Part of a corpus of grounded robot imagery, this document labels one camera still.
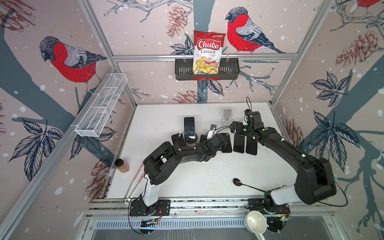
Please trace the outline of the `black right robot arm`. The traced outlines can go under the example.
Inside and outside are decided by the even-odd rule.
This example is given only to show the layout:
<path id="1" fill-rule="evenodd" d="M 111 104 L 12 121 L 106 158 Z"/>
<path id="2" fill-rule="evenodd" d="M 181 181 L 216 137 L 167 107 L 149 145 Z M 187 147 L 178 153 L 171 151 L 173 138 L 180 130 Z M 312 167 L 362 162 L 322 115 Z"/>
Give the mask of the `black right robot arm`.
<path id="1" fill-rule="evenodd" d="M 264 127 L 259 112 L 247 109 L 245 118 L 246 125 L 234 121 L 230 128 L 235 134 L 235 139 L 247 138 L 247 149 L 251 149 L 247 153 L 254 155 L 258 144 L 261 144 L 278 154 L 297 173 L 294 185 L 265 192 L 265 206 L 281 206 L 290 203 L 312 205 L 336 195 L 337 186 L 328 160 L 305 154 L 286 141 L 276 129 Z"/>

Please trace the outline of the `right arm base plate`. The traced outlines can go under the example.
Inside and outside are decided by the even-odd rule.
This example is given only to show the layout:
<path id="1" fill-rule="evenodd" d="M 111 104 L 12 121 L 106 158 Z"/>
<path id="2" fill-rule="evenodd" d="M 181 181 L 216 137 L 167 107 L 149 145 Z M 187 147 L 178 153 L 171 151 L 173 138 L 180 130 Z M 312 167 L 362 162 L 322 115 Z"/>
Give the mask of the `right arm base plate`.
<path id="1" fill-rule="evenodd" d="M 246 209 L 250 211 L 259 211 L 263 215 L 290 215 L 291 211 L 287 204 L 276 205 L 274 203 L 265 203 L 264 199 L 248 199 Z"/>

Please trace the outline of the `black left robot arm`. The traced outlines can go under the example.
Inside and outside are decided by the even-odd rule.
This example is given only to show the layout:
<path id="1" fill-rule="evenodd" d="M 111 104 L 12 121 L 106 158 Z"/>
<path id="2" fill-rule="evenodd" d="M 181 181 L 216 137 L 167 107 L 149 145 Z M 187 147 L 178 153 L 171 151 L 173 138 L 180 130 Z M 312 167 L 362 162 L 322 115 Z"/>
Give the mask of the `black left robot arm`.
<path id="1" fill-rule="evenodd" d="M 165 182 L 176 167 L 188 162 L 207 162 L 217 152 L 231 153 L 232 144 L 228 133 L 216 134 L 209 140 L 203 140 L 194 146 L 187 146 L 182 135 L 173 135 L 173 145 L 164 142 L 145 160 L 144 178 L 147 180 L 141 198 L 146 207 L 153 207 L 159 199 L 160 185 Z"/>

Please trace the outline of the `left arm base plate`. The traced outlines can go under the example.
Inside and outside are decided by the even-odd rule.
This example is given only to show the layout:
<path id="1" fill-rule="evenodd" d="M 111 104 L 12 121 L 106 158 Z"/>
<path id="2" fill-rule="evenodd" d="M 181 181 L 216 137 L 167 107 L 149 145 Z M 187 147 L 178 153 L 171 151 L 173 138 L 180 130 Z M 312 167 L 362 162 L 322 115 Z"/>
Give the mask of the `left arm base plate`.
<path id="1" fill-rule="evenodd" d="M 129 217 L 160 217 L 169 216 L 170 200 L 158 200 L 155 204 L 147 206 L 142 199 L 134 199 L 129 206 Z"/>

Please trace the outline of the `black phone with sticker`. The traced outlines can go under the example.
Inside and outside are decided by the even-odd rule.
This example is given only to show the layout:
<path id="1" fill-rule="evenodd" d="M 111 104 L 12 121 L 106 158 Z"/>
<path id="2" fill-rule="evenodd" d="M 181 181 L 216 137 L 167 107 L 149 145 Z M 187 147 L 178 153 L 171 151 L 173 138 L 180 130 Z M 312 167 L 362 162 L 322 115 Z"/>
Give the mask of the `black phone with sticker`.
<path id="1" fill-rule="evenodd" d="M 223 137 L 223 140 L 225 142 L 225 145 L 222 147 L 221 152 L 222 153 L 232 153 L 233 148 L 232 148 L 232 144 L 231 144 L 230 135 L 228 133 L 225 133 L 225 134 L 221 134 L 221 136 Z"/>

